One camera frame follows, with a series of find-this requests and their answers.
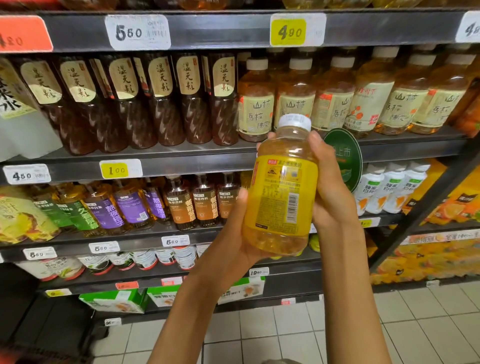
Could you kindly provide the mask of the brown label tea bottle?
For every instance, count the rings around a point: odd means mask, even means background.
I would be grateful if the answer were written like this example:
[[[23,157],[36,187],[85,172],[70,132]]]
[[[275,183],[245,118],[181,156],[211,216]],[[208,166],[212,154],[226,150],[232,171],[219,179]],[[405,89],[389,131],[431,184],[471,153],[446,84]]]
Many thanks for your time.
[[[235,172],[222,172],[222,179],[217,186],[217,201],[220,222],[225,225],[232,208],[237,201],[241,188]]]
[[[201,227],[215,226],[219,222],[217,190],[207,174],[196,173],[192,188],[196,217]]]
[[[166,176],[165,197],[168,201],[173,222],[178,230],[191,230],[197,226],[197,218],[189,182],[181,175]]]

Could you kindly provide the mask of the person's right forearm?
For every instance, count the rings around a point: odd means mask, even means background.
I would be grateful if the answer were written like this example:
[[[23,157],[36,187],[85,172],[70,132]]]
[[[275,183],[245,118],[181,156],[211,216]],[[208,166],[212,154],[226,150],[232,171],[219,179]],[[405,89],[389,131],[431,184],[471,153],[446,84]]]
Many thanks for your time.
[[[362,227],[321,228],[328,364],[392,364],[370,282]]]

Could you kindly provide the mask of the green label tea bottle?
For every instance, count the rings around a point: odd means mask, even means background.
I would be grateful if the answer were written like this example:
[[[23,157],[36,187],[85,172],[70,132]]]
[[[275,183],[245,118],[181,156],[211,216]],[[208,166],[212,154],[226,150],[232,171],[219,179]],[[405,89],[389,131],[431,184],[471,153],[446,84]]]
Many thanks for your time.
[[[85,237],[104,235],[96,218],[84,204],[87,191],[83,185],[66,182],[55,185],[58,200],[57,206],[66,214],[77,230]]]
[[[57,206],[54,197],[57,197],[53,186],[49,184],[33,184],[28,187],[29,194],[34,205],[49,217],[63,233],[73,233],[77,231],[73,222]]]

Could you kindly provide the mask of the person's left forearm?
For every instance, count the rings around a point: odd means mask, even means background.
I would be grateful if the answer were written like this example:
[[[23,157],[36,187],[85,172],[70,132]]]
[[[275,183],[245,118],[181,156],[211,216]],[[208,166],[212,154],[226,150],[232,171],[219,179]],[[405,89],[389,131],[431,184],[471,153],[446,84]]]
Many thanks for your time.
[[[177,292],[147,364],[196,364],[214,308],[227,288],[218,276],[192,271]]]

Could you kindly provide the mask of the orange drink bottles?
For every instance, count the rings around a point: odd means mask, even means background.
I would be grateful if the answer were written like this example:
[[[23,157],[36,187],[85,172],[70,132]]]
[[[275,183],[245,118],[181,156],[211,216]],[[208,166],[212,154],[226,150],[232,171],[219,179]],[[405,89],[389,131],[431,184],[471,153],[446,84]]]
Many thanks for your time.
[[[469,106],[453,123],[455,129],[473,138],[480,132],[480,78],[475,79],[476,94]]]

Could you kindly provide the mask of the yellow label juice bottle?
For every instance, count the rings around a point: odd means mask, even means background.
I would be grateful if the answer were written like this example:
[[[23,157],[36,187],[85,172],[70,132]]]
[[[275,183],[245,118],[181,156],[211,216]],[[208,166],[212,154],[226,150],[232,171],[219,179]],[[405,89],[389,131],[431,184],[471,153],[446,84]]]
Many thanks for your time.
[[[308,117],[285,114],[257,151],[242,235],[274,256],[295,255],[308,244],[318,179],[310,130]]]

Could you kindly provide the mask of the stack of orange juice packs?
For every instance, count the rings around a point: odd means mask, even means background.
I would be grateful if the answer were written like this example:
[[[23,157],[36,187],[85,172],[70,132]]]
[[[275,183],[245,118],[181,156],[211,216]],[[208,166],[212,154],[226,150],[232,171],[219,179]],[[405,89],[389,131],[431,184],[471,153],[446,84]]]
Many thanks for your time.
[[[373,285],[480,275],[480,239],[399,246],[371,273]]]

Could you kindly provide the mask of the large white water bottle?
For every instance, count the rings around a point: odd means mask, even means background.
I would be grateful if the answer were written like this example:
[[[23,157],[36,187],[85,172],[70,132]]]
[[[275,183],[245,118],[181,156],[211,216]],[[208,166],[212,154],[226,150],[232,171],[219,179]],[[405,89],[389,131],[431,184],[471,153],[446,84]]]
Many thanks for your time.
[[[63,143],[40,110],[12,63],[0,57],[0,130],[6,133],[19,155],[37,159]]]

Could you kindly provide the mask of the purple label tea bottle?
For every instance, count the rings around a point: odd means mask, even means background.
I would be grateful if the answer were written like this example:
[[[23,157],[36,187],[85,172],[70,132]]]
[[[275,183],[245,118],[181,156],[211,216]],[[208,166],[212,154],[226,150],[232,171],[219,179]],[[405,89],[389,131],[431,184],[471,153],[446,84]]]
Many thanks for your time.
[[[163,201],[161,188],[149,177],[144,177],[143,194],[154,219],[164,225],[170,224],[170,213]]]
[[[115,199],[112,186],[100,180],[82,181],[85,188],[85,205],[108,235],[122,235],[131,229],[124,219]]]
[[[155,220],[138,179],[114,179],[112,188],[119,209],[134,229],[149,229],[154,225]]]

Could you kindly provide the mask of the orange fruit print juice pack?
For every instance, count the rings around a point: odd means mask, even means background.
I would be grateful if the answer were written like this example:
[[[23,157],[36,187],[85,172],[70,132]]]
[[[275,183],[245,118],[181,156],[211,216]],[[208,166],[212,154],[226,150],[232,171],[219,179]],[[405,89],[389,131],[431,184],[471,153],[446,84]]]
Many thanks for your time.
[[[424,223],[446,225],[450,222],[480,222],[480,166],[455,187],[424,220]]]

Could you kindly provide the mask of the grey metal shelf unit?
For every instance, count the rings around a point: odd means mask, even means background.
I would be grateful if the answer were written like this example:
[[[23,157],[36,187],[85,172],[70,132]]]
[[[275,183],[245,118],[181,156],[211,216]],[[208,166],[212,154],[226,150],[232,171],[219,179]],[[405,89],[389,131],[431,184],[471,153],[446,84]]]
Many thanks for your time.
[[[411,8],[411,9],[347,9],[327,11],[300,11],[285,9],[243,9],[222,11],[146,10],[146,11],[36,11],[7,12],[0,15],[37,15],[46,24],[53,52],[49,53],[1,53],[6,59],[14,56],[60,56],[127,54],[137,51],[116,51],[109,42],[104,19],[106,15],[165,15],[168,20],[171,47],[168,54],[198,53],[200,60],[213,51],[252,51],[263,53],[270,46],[270,17],[276,13],[325,13],[327,23],[325,38],[320,48],[336,49],[357,46],[369,52],[374,46],[400,46],[401,55],[413,45],[459,45],[455,36],[463,15],[477,7],[460,8]],[[410,161],[436,158],[447,164],[445,174],[432,189],[425,193],[411,211],[390,214],[367,214],[362,218],[381,217],[378,227],[369,227],[369,234],[378,251],[369,258],[371,269],[376,269],[394,252],[400,243],[411,235],[480,228],[480,222],[450,222],[446,225],[424,223],[438,204],[454,190],[480,164],[480,134],[467,137],[449,123],[433,134],[423,135],[405,131],[396,136],[370,133],[359,141],[363,162]],[[187,141],[177,146],[156,144],[147,149],[127,147],[117,153],[95,151],[87,155],[71,155],[65,148],[40,158],[27,159],[15,156],[0,161],[0,186],[9,185],[3,166],[44,163],[48,166],[51,183],[84,182],[103,179],[99,161],[139,159],[143,177],[170,174],[193,175],[252,170],[256,159],[255,142],[243,139],[232,145],[217,145],[213,140],[203,144]],[[93,313],[76,302],[77,296],[86,293],[117,290],[115,283],[138,281],[140,289],[159,286],[162,278],[184,276],[187,272],[177,266],[156,266],[150,271],[137,268],[126,272],[111,271],[93,276],[83,273],[70,281],[59,279],[41,283],[21,270],[14,263],[31,262],[23,253],[25,248],[53,246],[57,257],[74,258],[95,255],[89,243],[117,241],[121,251],[147,250],[161,246],[161,237],[188,234],[190,244],[210,242],[222,228],[194,227],[180,231],[171,222],[168,225],[154,223],[148,229],[132,230],[115,236],[86,237],[82,232],[61,233],[42,243],[30,240],[18,244],[0,243],[0,347],[26,352],[32,356],[83,360],[91,338],[101,336],[107,327],[104,320],[122,318],[122,324],[138,323],[166,318],[169,308],[159,308],[148,303],[145,314]],[[73,295],[50,298],[45,290],[69,288]]]

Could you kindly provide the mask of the green and white carton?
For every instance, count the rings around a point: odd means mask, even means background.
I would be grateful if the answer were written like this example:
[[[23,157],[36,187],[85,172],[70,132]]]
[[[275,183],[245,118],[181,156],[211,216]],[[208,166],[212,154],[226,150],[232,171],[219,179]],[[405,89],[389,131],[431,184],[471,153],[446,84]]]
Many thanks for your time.
[[[144,314],[148,305],[144,288],[111,290],[79,295],[79,300],[98,312]]]
[[[157,307],[171,307],[180,285],[150,287],[146,293]]]
[[[243,277],[221,295],[217,301],[217,304],[223,305],[230,302],[260,296],[263,294],[265,283],[266,278],[264,276]]]

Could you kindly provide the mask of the white honey drink bottle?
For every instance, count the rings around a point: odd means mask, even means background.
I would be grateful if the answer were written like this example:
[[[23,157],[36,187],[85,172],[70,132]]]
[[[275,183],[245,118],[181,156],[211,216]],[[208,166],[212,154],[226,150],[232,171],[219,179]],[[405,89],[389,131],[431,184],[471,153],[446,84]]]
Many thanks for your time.
[[[367,163],[365,167],[357,188],[353,192],[356,201],[357,216],[359,217],[364,214],[369,200],[384,180],[384,172],[387,164],[383,162]]]
[[[411,160],[405,170],[404,178],[388,196],[382,210],[392,214],[399,213],[408,198],[427,178],[430,166],[431,162],[426,159]]]
[[[407,164],[407,161],[391,161],[387,163],[383,173],[383,180],[366,206],[366,211],[369,214],[379,214],[382,211],[387,198],[405,177]]]

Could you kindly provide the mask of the orange and white shelf banner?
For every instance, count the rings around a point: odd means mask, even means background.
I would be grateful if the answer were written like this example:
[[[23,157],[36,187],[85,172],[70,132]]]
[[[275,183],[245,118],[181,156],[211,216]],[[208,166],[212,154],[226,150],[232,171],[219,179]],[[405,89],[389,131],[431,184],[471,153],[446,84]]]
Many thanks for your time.
[[[406,237],[400,245],[419,245],[430,243],[443,243],[451,241],[480,239],[480,228],[471,228],[464,230],[430,232],[424,234],[410,235]]]

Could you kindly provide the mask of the person's right hand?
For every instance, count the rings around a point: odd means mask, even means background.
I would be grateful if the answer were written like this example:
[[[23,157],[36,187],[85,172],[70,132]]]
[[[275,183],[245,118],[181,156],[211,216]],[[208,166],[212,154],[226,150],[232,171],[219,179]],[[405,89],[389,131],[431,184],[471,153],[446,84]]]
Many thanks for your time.
[[[317,179],[312,221],[321,240],[365,240],[355,199],[345,185],[333,149],[333,181]]]

